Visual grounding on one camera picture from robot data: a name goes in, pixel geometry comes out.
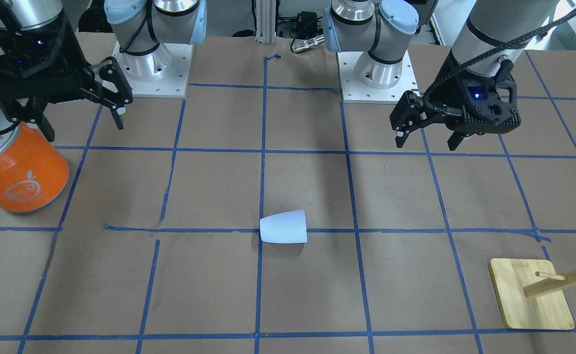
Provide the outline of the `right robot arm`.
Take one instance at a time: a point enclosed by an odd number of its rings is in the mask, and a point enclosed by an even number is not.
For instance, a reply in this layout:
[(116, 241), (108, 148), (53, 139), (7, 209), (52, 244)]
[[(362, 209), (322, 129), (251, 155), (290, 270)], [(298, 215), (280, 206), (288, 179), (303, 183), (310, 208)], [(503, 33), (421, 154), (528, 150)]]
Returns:
[[(198, 45), (206, 33), (204, 0), (106, 0), (119, 53), (146, 59), (167, 43)], [(49, 104), (88, 99), (109, 108), (118, 129), (133, 102), (128, 75), (114, 57), (86, 60), (60, 0), (0, 0), (0, 136), (35, 124), (52, 142)]]

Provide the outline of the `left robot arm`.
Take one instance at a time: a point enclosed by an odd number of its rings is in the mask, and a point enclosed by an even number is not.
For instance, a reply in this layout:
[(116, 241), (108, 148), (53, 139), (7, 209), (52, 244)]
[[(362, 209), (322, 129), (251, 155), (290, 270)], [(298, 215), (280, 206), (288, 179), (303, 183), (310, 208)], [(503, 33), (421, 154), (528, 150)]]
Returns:
[[(555, 0), (477, 0), (434, 82), (423, 95), (401, 94), (390, 114), (396, 146), (431, 124), (452, 131), (456, 150), (472, 135), (508, 134), (521, 125), (515, 61), (531, 39), (576, 16), (576, 7), (552, 22)], [(360, 82), (393, 87), (405, 52), (420, 25), (417, 9), (404, 0), (333, 0), (322, 17), (326, 49), (359, 52)]]

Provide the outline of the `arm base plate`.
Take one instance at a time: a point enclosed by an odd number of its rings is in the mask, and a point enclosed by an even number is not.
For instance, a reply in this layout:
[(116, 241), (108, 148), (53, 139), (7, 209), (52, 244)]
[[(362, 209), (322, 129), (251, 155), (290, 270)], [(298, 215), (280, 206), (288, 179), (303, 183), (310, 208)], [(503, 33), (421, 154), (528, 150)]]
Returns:
[(134, 98), (185, 98), (194, 49), (188, 44), (161, 43), (153, 53), (131, 56), (121, 53), (115, 43), (113, 56)]
[(418, 93), (408, 52), (394, 64), (376, 62), (367, 52), (337, 53), (345, 103), (396, 104), (407, 90)]

